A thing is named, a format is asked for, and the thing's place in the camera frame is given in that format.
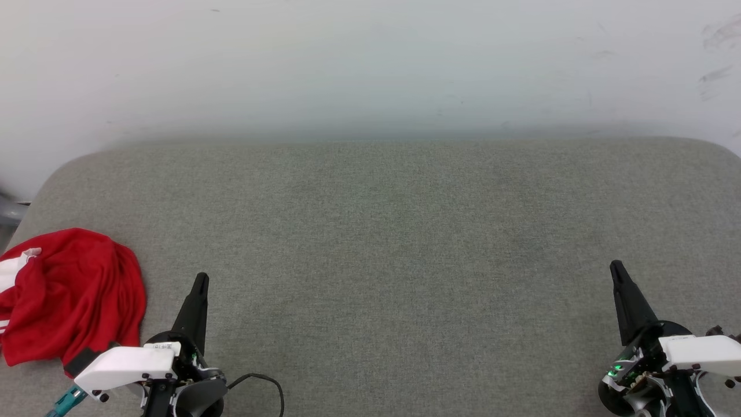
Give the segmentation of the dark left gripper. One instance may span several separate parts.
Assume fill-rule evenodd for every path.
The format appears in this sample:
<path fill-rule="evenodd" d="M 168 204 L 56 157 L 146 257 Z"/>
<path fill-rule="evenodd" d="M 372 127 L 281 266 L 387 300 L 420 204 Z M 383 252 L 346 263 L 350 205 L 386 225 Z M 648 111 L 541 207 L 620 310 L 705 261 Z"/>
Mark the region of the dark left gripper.
<path fill-rule="evenodd" d="M 141 417 L 210 417 L 210 368 L 202 356 L 206 353 L 209 283 L 207 273 L 196 275 L 172 331 L 146 342 L 179 342 L 182 353 L 174 362 L 176 378 L 143 383 Z"/>

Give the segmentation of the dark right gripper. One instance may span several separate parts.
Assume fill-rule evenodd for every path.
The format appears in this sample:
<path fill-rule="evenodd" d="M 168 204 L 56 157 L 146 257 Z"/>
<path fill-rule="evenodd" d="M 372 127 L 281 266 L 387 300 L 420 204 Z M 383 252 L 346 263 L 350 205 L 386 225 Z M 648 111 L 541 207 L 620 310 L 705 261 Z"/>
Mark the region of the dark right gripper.
<path fill-rule="evenodd" d="M 622 261 L 611 261 L 610 272 L 625 348 L 598 386 L 601 403 L 613 415 L 693 415 L 692 372 L 663 371 L 666 359 L 659 343 L 659 338 L 691 332 L 675 322 L 659 321 Z"/>

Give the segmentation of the red and white garment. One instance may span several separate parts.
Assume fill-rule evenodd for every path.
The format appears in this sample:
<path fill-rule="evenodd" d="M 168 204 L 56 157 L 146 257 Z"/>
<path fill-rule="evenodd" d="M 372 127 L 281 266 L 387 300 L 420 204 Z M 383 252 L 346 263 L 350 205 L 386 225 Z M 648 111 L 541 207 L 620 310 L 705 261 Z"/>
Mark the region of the red and white garment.
<path fill-rule="evenodd" d="M 140 262 L 107 235 L 64 229 L 0 254 L 0 356 L 8 367 L 68 366 L 85 349 L 139 346 L 145 311 Z"/>

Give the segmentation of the grey object beside sofa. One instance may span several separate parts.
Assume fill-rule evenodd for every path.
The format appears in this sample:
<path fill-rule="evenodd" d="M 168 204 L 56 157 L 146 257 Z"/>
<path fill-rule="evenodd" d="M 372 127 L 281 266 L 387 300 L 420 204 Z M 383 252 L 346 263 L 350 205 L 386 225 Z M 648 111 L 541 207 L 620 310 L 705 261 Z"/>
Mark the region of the grey object beside sofa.
<path fill-rule="evenodd" d="M 17 202 L 0 192 L 0 226 L 18 227 L 29 207 L 27 202 Z"/>

